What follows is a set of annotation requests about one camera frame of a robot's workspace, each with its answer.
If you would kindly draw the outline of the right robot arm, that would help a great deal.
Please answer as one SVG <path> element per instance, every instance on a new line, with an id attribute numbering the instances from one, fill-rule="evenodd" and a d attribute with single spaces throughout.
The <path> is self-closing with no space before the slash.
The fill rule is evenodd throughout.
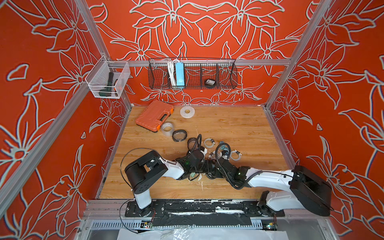
<path id="1" fill-rule="evenodd" d="M 206 174 L 211 179 L 225 179 L 236 190 L 266 188 L 258 205 L 268 213 L 306 209 L 328 217 L 333 210 L 331 185 L 303 166 L 285 171 L 260 170 L 236 167 L 228 158 L 215 156 L 213 163 L 207 165 Z"/>

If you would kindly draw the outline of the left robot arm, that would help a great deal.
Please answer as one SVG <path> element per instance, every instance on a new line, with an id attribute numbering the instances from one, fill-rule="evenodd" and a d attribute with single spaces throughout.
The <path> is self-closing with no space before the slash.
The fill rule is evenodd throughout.
<path id="1" fill-rule="evenodd" d="M 207 150 L 202 147 L 201 134 L 187 154 L 174 161 L 166 160 L 154 149 L 147 150 L 145 155 L 128 164 L 124 170 L 120 170 L 121 175 L 126 175 L 125 181 L 131 187 L 140 210 L 152 204 L 150 188 L 160 178 L 193 181 L 208 170 L 205 159 Z"/>

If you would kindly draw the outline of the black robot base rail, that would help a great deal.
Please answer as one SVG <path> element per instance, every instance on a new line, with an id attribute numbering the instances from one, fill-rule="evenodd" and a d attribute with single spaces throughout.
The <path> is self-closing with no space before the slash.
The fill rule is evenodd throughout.
<path id="1" fill-rule="evenodd" d="M 124 207 L 126 218 L 149 218 L 153 227 L 251 227 L 257 220 L 274 221 L 285 212 L 274 211 L 258 201 L 244 200 L 153 200 L 141 210 L 135 201 Z"/>

